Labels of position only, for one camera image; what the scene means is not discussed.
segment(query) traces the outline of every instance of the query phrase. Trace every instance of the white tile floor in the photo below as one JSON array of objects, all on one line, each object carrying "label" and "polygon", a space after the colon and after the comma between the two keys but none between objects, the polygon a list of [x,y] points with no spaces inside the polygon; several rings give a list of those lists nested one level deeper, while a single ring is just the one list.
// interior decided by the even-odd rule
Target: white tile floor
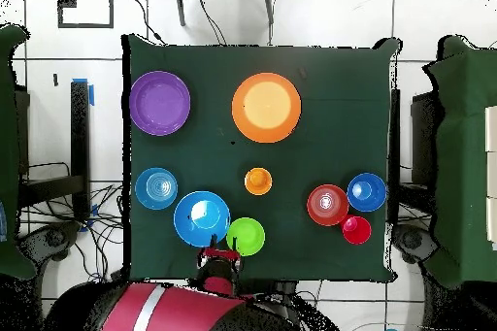
[{"label": "white tile floor", "polygon": [[[168,44],[214,44],[215,34],[199,0],[184,0],[186,27],[181,27],[176,0],[140,0],[152,28]],[[264,0],[204,0],[207,11],[221,28],[228,44],[268,42]],[[76,9],[65,9],[67,22],[107,22],[107,0],[78,0]],[[463,34],[475,45],[488,47],[497,40],[497,0],[278,0],[275,5],[273,45],[372,47],[384,37],[403,41],[398,64],[401,103],[401,163],[412,164],[412,97],[432,89],[421,67],[435,59],[438,40],[447,34]],[[87,78],[94,84],[95,105],[90,107],[92,189],[122,183],[120,113],[120,35],[136,33],[155,41],[144,25],[143,14],[132,0],[115,0],[114,29],[59,29],[56,0],[0,0],[0,24],[25,25],[30,33],[26,45],[15,51],[13,68],[17,82],[31,93],[29,160],[31,164],[65,161],[70,164],[69,85],[71,79]],[[53,74],[58,86],[53,85]],[[33,169],[31,178],[64,175],[63,167]],[[402,170],[402,180],[411,179]],[[116,202],[106,213],[117,215]],[[33,230],[41,215],[30,215]],[[98,231],[103,225],[95,224]],[[113,240],[122,239],[113,232]],[[85,252],[88,270],[95,271],[94,244],[80,233],[78,244]],[[106,246],[111,271],[119,268],[122,245]],[[407,265],[393,248],[391,266],[395,282],[324,282],[318,308],[343,331],[417,331],[423,312],[422,277],[417,266]],[[43,287],[44,309],[72,285],[87,280],[82,257],[71,254],[47,268]],[[300,282],[299,290],[314,296],[319,281]],[[302,293],[304,298],[312,296]]]}]

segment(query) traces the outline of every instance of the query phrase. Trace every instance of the red bowl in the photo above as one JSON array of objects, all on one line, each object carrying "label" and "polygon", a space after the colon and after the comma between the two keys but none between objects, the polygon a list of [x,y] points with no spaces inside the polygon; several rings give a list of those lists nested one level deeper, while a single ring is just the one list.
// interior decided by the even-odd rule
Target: red bowl
[{"label": "red bowl", "polygon": [[361,245],[371,237],[371,224],[358,215],[347,215],[341,222],[344,238],[351,244]]},{"label": "red bowl", "polygon": [[309,195],[307,212],[319,225],[328,227],[338,224],[348,212],[347,195],[336,185],[320,185]]}]

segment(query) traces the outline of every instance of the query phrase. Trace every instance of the dark green tablecloth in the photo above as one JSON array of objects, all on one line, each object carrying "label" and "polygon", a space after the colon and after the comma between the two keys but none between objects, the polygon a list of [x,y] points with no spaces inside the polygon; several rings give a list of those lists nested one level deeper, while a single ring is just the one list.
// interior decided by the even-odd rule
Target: dark green tablecloth
[{"label": "dark green tablecloth", "polygon": [[31,279],[36,270],[16,246],[17,195],[19,184],[19,145],[14,93],[12,56],[26,40],[26,33],[15,25],[0,27],[0,202],[5,210],[7,240],[0,242],[0,273]]},{"label": "dark green tablecloth", "polygon": [[[383,267],[384,206],[365,215],[373,226],[371,239],[353,246],[339,226],[312,222],[306,201],[316,186],[347,188],[360,172],[385,180],[389,62],[397,40],[376,50],[159,47],[136,36],[128,40],[132,83],[149,71],[168,71],[185,82],[191,96],[188,120],[172,135],[153,137],[131,124],[132,279],[195,277],[198,248],[185,244],[173,226],[180,198],[195,190],[221,196],[232,219],[250,216],[264,226],[264,248],[245,258],[243,279],[392,279]],[[237,87],[260,72],[286,77],[302,98],[297,128],[275,144],[247,139],[231,115]],[[178,199],[164,211],[147,210],[134,195],[136,179],[152,166],[170,170],[178,180]],[[263,196],[244,187],[254,166],[273,176]]]},{"label": "dark green tablecloth", "polygon": [[497,281],[497,251],[486,238],[485,107],[497,105],[497,50],[444,39],[429,67],[446,115],[437,131],[435,238],[441,248],[425,263],[437,281]]}]

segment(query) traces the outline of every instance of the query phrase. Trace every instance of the blue bowl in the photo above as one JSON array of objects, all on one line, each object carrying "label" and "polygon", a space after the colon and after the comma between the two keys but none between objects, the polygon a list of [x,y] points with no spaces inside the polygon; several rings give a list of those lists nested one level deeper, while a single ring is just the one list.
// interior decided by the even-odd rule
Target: blue bowl
[{"label": "blue bowl", "polygon": [[386,187],[377,175],[362,173],[355,176],[348,185],[347,198],[350,205],[359,212],[373,212],[383,205]]},{"label": "blue bowl", "polygon": [[209,191],[185,195],[175,209],[174,224],[178,235],[194,247],[208,247],[213,234],[220,242],[228,232],[230,215],[222,199]]},{"label": "blue bowl", "polygon": [[175,201],[178,183],[169,171],[148,168],[136,180],[135,193],[138,201],[148,209],[163,210]]}]

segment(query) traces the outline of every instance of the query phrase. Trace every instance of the blue cup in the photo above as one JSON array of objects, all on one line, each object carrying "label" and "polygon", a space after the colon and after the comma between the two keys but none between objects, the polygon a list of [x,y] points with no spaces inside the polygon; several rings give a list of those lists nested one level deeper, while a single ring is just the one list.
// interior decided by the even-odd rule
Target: blue cup
[{"label": "blue cup", "polygon": [[362,173],[348,185],[347,198],[350,205],[359,212],[373,212],[383,205],[386,187],[377,175]]},{"label": "blue cup", "polygon": [[148,168],[136,180],[135,193],[138,201],[148,209],[163,210],[175,201],[178,183],[169,171]]}]

